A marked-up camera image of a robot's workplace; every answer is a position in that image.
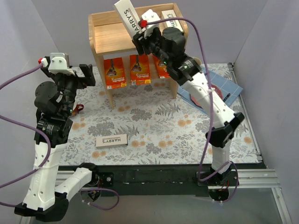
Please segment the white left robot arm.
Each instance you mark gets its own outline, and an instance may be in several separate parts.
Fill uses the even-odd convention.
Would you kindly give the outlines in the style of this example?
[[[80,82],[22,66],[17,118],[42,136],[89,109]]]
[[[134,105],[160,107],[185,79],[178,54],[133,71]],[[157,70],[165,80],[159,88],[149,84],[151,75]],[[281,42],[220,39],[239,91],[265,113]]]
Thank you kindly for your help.
[[[70,116],[78,89],[95,86],[92,65],[80,64],[83,77],[57,74],[42,68],[50,77],[37,86],[34,104],[36,111],[35,162],[28,192],[14,212],[24,217],[35,217],[42,222],[57,222],[65,216],[69,201],[84,186],[96,186],[99,174],[96,165],[82,163],[75,172],[59,186],[55,185],[59,161],[68,141],[73,122]]]

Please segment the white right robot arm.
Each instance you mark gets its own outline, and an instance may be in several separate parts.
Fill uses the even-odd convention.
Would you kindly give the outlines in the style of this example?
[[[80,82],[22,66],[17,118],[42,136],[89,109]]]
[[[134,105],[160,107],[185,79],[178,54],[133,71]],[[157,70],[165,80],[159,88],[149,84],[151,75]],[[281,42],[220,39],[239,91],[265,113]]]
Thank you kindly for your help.
[[[170,77],[188,91],[210,117],[206,139],[212,145],[212,165],[210,172],[198,174],[198,179],[212,180],[219,186],[224,184],[231,171],[231,140],[244,120],[243,113],[231,110],[209,87],[208,75],[203,73],[194,58],[185,53],[185,37],[179,29],[160,31],[155,28],[149,36],[135,34],[132,42],[139,55],[152,54],[163,62]]]

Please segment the orange Gillette razor box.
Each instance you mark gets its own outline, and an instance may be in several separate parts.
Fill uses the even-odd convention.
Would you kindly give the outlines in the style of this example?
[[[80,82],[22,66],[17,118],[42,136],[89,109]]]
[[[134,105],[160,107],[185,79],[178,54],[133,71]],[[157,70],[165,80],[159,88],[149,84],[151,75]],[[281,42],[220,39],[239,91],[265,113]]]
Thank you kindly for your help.
[[[130,80],[132,85],[151,84],[150,64],[147,55],[130,55]]]
[[[108,90],[127,86],[121,57],[104,60],[105,82]]]
[[[167,72],[167,68],[165,66],[165,64],[160,61],[156,56],[152,56],[153,60],[154,60],[154,65],[157,71],[157,74],[159,76],[159,78],[163,79],[163,78],[170,78],[170,75]]]

